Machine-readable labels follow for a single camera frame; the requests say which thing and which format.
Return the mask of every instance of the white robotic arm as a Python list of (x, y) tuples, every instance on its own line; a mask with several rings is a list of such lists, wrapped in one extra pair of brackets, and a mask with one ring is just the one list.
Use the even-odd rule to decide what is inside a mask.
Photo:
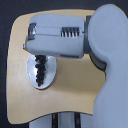
[(89, 25), (82, 17), (36, 15), (30, 20), (24, 49), (66, 58), (92, 52), (107, 64), (105, 84), (94, 101), (93, 128), (128, 127), (128, 20), (121, 9), (104, 5)]

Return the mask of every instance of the beige tabletop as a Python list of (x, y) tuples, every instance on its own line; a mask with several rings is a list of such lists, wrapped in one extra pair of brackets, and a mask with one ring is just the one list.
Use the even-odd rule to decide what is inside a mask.
[[(93, 14), (86, 10), (55, 10), (58, 13), (83, 16)], [(77, 111), (93, 113), (93, 102), (104, 83), (104, 73), (98, 70), (88, 55), (83, 59), (57, 58), (57, 72), (51, 86), (35, 89), (26, 73), (28, 52), (22, 49), (27, 35), (29, 19), (33, 14), (15, 20), (9, 43), (7, 64), (7, 115), (12, 124), (29, 122), (40, 116)]]

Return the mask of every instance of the wooden table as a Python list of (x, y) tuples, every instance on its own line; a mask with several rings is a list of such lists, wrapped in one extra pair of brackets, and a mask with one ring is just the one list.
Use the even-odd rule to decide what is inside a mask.
[[(87, 10), (55, 10), (41, 13), (58, 13), (83, 16), (92, 15)], [(8, 52), (7, 65), (7, 115), (12, 124), (29, 122), (40, 116), (77, 111), (92, 114), (93, 101), (105, 81), (88, 55), (83, 59), (57, 58), (57, 73), (51, 86), (45, 90), (35, 89), (26, 73), (28, 52), (22, 49), (27, 35), (28, 14), (15, 20)]]

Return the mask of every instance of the ventilation slot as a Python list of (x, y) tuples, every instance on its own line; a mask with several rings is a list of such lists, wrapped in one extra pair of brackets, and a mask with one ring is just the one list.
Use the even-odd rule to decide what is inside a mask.
[(72, 38), (79, 37), (79, 28), (64, 27), (62, 28), (62, 31), (61, 31), (61, 37), (72, 37)]

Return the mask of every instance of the white plastic housing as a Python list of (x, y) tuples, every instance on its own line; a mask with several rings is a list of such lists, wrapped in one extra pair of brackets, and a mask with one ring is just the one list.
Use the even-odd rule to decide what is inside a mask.
[(32, 40), (27, 38), (24, 46), (31, 54), (69, 58), (83, 57), (84, 19), (82, 17), (37, 14), (30, 19), (31, 23), (36, 24), (35, 37)]
[(115, 5), (91, 17), (88, 39), (93, 53), (107, 63), (106, 81), (94, 102), (93, 128), (128, 128), (128, 20)]

